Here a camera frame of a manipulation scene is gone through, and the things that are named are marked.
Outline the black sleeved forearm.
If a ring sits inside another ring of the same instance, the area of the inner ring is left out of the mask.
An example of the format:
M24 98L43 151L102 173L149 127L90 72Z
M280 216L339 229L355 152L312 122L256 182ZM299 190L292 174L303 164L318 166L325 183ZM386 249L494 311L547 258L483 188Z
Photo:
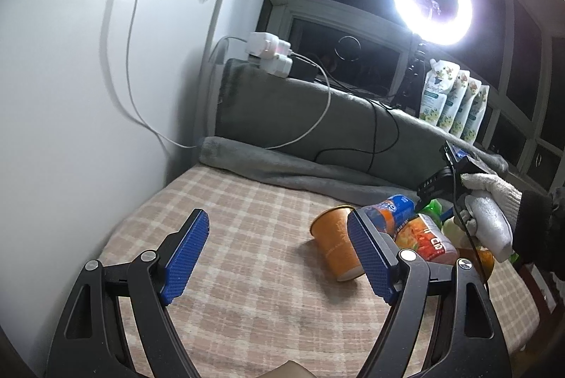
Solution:
M522 194L512 247L525 263L564 280L564 187L548 195Z

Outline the white knit gloved hand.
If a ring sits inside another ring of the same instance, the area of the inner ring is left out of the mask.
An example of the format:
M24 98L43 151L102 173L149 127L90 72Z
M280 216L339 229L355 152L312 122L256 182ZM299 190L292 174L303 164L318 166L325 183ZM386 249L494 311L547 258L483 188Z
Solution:
M513 253L512 243L523 193L496 174L464 173L464 205L473 225L469 229L498 262Z

